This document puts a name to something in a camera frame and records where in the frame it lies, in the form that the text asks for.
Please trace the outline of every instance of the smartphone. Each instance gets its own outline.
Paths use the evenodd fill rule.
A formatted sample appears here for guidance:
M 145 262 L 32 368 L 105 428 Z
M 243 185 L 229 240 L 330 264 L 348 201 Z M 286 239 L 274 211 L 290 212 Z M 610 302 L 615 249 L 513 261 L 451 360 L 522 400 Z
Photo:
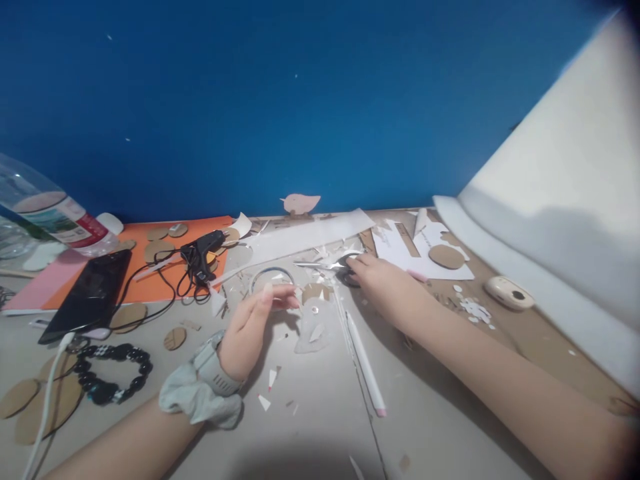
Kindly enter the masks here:
M 38 343 L 46 345 L 68 332 L 108 326 L 130 261 L 131 250 L 89 260 Z

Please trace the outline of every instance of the pink notebook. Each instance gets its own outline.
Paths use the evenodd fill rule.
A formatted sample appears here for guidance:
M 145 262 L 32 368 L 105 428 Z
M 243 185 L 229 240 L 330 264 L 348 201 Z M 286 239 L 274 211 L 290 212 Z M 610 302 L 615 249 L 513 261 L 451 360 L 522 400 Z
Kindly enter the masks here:
M 60 286 L 66 284 L 84 268 L 88 258 L 75 250 L 66 250 L 40 274 L 20 290 L 3 308 L 5 315 L 36 313 Z

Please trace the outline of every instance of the white cable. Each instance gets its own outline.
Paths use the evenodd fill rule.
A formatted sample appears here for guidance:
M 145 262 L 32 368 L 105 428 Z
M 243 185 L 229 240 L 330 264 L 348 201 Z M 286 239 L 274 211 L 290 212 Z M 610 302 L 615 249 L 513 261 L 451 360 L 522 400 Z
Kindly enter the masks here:
M 66 334 L 62 341 L 60 342 L 60 346 L 58 346 L 58 352 L 55 354 L 55 358 L 53 360 L 53 364 L 51 366 L 51 371 L 49 372 L 49 378 L 47 380 L 47 389 L 45 391 L 45 404 L 42 410 L 42 420 L 40 422 L 40 428 L 38 429 L 38 435 L 35 438 L 35 443 L 33 444 L 33 448 L 31 450 L 31 455 L 29 456 L 29 461 L 27 462 L 27 468 L 25 468 L 25 472 L 22 474 L 22 480 L 28 480 L 30 477 L 29 473 L 31 472 L 31 467 L 33 466 L 33 462 L 35 461 L 35 456 L 38 453 L 38 447 L 40 446 L 40 442 L 42 441 L 42 435 L 45 432 L 45 428 L 47 426 L 47 420 L 49 417 L 49 403 L 51 401 L 51 390 L 53 389 L 53 377 L 55 375 L 55 370 L 58 366 L 58 362 L 60 361 L 60 357 L 65 352 L 69 344 L 72 342 L 75 337 L 75 333 L 70 332 Z

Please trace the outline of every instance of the black cable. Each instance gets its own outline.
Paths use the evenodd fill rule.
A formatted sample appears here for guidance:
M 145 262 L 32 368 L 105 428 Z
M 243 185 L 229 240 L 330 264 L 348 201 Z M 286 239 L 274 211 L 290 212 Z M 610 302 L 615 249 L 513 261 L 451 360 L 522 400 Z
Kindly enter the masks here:
M 118 302 L 118 304 L 115 306 L 113 313 L 111 314 L 111 318 L 113 318 L 113 316 L 116 314 L 116 312 L 118 312 L 118 310 L 120 309 L 120 307 L 122 306 L 125 297 L 127 296 L 127 292 L 129 290 L 129 286 L 131 284 L 131 281 L 133 280 L 133 278 L 140 273 L 142 270 L 149 268 L 151 266 L 157 265 L 160 261 L 158 260 L 158 254 L 160 253 L 168 253 L 168 255 L 165 258 L 168 258 L 169 256 L 173 255 L 174 253 L 177 252 L 181 252 L 178 249 L 173 249 L 173 250 L 163 250 L 163 251 L 159 251 L 156 252 L 153 256 L 153 263 L 152 264 L 146 264 L 143 265 L 142 267 L 138 268 L 138 270 L 136 270 L 135 272 L 133 272 L 131 274 L 131 276 L 128 278 L 127 282 L 125 283 L 125 286 L 122 290 L 122 294 L 120 295 L 120 300 Z M 164 266 L 160 267 L 157 272 L 158 275 L 160 275 L 160 278 L 162 279 L 162 281 L 164 283 L 166 283 L 169 288 L 171 289 L 172 292 L 172 297 L 171 300 L 169 301 L 168 304 L 166 304 L 164 307 L 162 307 L 160 310 L 158 310 L 155 313 L 150 313 L 148 315 L 145 315 L 144 317 L 142 317 L 141 319 L 129 322 L 129 323 L 125 323 L 124 325 L 120 325 L 118 327 L 112 328 L 111 330 L 122 330 L 124 328 L 128 328 L 132 325 L 136 325 L 136 326 L 140 326 L 144 323 L 148 323 L 146 322 L 147 320 L 152 320 L 160 315 L 162 315 L 164 312 L 166 312 L 167 310 L 169 310 L 173 304 L 175 303 L 175 300 L 177 297 L 186 297 L 189 292 L 191 291 L 191 288 L 193 288 L 195 286 L 195 291 L 193 293 L 193 299 L 197 304 L 202 304 L 205 303 L 209 297 L 211 296 L 211 293 L 209 292 L 209 290 L 207 290 L 206 294 L 198 297 L 198 290 L 200 290 L 200 288 L 204 288 L 201 285 L 199 285 L 193 278 L 193 272 L 192 272 L 192 262 L 194 260 L 194 256 L 193 256 L 194 250 L 190 250 L 188 252 L 188 255 L 185 255 L 183 252 L 181 252 L 182 258 L 184 258 L 184 260 L 187 262 L 187 271 L 185 272 L 185 274 L 182 276 L 182 278 L 180 278 L 180 280 L 178 281 L 178 285 L 176 286 L 176 288 L 173 288 L 173 285 L 167 280 L 167 278 L 162 274 L 162 268 L 164 268 Z M 189 286 L 187 288 L 187 290 L 185 290 L 184 293 L 180 293 L 180 285 L 182 285 L 182 282 L 184 281 L 185 278 L 189 278 Z

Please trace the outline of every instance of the orange notebook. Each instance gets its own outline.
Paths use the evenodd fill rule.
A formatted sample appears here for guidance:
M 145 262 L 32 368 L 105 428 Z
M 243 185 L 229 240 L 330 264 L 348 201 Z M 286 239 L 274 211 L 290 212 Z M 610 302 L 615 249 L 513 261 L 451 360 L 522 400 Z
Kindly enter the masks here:
M 176 223 L 178 222 L 130 223 L 128 225 L 125 225 L 124 231 L 120 235 L 118 235 L 118 238 L 120 238 L 121 241 L 133 239 L 136 242 L 135 248 L 131 251 L 131 262 L 125 276 L 125 282 L 129 279 L 133 272 L 135 272 L 136 270 L 138 270 L 138 268 L 145 264 L 145 248 L 149 244 L 149 241 L 147 240 L 147 232 L 151 229 L 161 226 L 170 227 L 172 225 L 175 225 Z M 226 216 L 202 220 L 183 221 L 180 223 L 184 223 L 189 227 L 189 230 L 188 232 L 186 232 L 186 234 L 179 238 L 171 238 L 169 236 L 163 238 L 164 241 L 172 243 L 176 248 L 180 248 L 182 245 L 190 243 L 206 233 L 210 233 L 214 230 L 224 229 L 230 226 L 233 223 L 233 220 L 231 217 Z M 224 272 L 226 260 L 226 252 L 224 252 L 217 258 L 218 267 L 215 271 L 216 275 L 220 276 L 222 272 Z M 69 294 L 71 287 L 80 276 L 81 270 L 82 269 L 79 269 L 77 274 L 74 275 L 73 278 L 64 283 L 64 285 L 60 287 L 58 291 L 45 302 L 44 306 L 42 306 L 44 310 L 56 310 L 60 308 L 62 301 Z M 180 259 L 174 263 L 170 263 L 166 267 L 162 268 L 162 273 L 168 280 L 168 282 L 173 285 L 173 288 L 176 288 L 178 282 L 180 281 L 180 278 L 182 278 L 182 276 L 185 274 L 185 261 Z M 182 289 L 185 289 L 187 285 L 188 279 L 186 279 L 181 285 Z M 191 289 L 189 295 L 193 295 L 193 289 Z M 171 292 L 171 289 L 166 283 L 162 281 L 160 275 L 158 275 L 157 273 L 152 273 L 139 281 L 131 281 L 131 284 L 129 285 L 129 291 L 127 292 L 127 296 L 124 299 L 124 303 L 171 300 L 172 296 L 173 294 Z

